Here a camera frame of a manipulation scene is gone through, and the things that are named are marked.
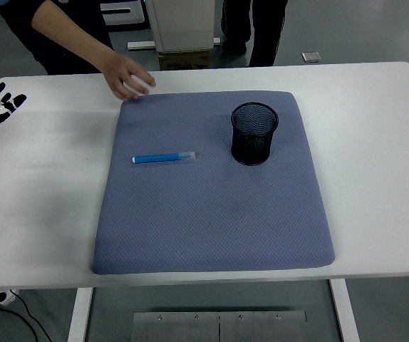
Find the person's hand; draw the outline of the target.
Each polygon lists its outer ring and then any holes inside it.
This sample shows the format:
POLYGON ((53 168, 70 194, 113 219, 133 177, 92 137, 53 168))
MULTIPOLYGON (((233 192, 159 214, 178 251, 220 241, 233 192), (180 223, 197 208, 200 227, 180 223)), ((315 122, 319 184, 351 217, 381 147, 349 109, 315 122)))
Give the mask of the person's hand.
POLYGON ((148 95, 149 88, 155 87, 155 79, 136 61, 111 51, 103 58, 98 70, 113 94, 122 101, 137 100, 148 95))

